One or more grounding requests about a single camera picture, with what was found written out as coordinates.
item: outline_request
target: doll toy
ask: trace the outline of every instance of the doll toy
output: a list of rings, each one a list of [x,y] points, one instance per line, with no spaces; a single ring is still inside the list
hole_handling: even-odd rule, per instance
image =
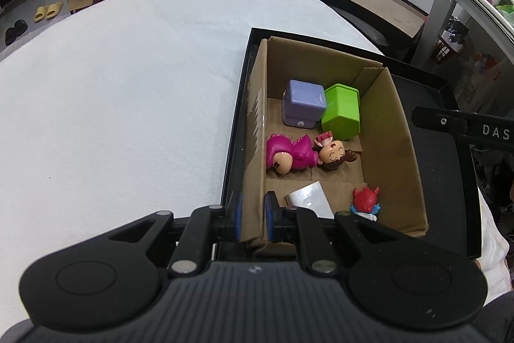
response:
[[[365,186],[360,192],[355,188],[353,190],[354,201],[353,204],[350,205],[350,211],[365,219],[377,221],[377,213],[380,211],[380,205],[377,199],[379,192],[380,189],[377,187],[373,191]]]
[[[266,169],[273,168],[285,175],[291,169],[305,169],[318,164],[318,153],[313,150],[309,136],[292,142],[285,135],[272,134],[266,141]]]
[[[317,136],[314,145],[320,148],[318,164],[325,170],[337,169],[344,162],[353,162],[357,159],[354,151],[345,150],[342,141],[333,139],[331,131]]]

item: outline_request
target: white bedsheet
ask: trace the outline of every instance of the white bedsheet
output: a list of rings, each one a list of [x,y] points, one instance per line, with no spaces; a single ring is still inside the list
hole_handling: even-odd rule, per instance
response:
[[[36,258],[219,202],[253,26],[377,52],[318,0],[107,0],[0,62],[0,335]]]

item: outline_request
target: toy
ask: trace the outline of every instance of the toy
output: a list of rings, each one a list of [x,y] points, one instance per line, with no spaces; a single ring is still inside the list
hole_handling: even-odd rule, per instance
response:
[[[266,169],[274,168],[285,175],[291,169],[305,169],[318,164],[318,153],[313,150],[309,136],[292,142],[285,135],[272,134],[266,141]]]
[[[282,96],[284,125],[314,128],[326,110],[323,86],[290,80]]]
[[[353,190],[354,201],[353,204],[350,205],[350,211],[353,212],[353,214],[364,217],[365,219],[377,221],[376,215],[378,211],[380,211],[380,205],[378,204],[377,199],[379,192],[380,189],[377,187],[373,191],[365,186],[360,192],[355,188]]]
[[[314,144],[321,148],[318,151],[318,164],[323,169],[331,170],[341,166],[344,162],[353,162],[357,155],[352,150],[344,150],[343,142],[334,140],[331,131],[324,132],[316,137]]]
[[[360,133],[359,91],[335,84],[325,90],[326,111],[321,118],[324,131],[335,138],[347,140]]]

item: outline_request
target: white card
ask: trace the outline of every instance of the white card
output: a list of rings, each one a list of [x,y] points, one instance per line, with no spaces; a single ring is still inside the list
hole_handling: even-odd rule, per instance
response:
[[[286,201],[295,207],[308,208],[322,219],[333,219],[332,209],[319,181],[286,195]]]

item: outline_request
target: black tray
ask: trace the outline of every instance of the black tray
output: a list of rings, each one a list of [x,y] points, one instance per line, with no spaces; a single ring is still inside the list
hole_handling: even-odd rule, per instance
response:
[[[437,76],[401,61],[356,47],[303,35],[253,28],[250,32],[237,94],[232,134],[225,168],[222,204],[237,205],[243,184],[248,77],[261,40],[277,36],[343,51],[388,67],[411,130],[420,168],[429,230],[422,238],[463,256],[479,257],[482,251],[480,203],[469,145],[448,134],[414,127],[416,106],[457,109],[448,83]],[[221,258],[244,257],[238,246],[222,246]]]
[[[399,46],[408,46],[413,42],[413,38],[410,38],[407,34],[405,34],[402,30],[395,27],[394,25],[387,22],[384,18],[381,18],[378,15],[375,15],[370,10],[366,9],[363,6],[358,5],[351,0],[320,0],[328,6],[335,6],[344,11],[351,13],[357,18],[362,19],[365,23],[371,24],[375,29],[380,31],[382,34],[387,34],[387,39],[390,41],[394,41],[395,44]],[[425,16],[428,16],[428,13],[423,11],[421,8],[414,5],[412,2],[408,0],[400,0],[406,5],[414,8]]]

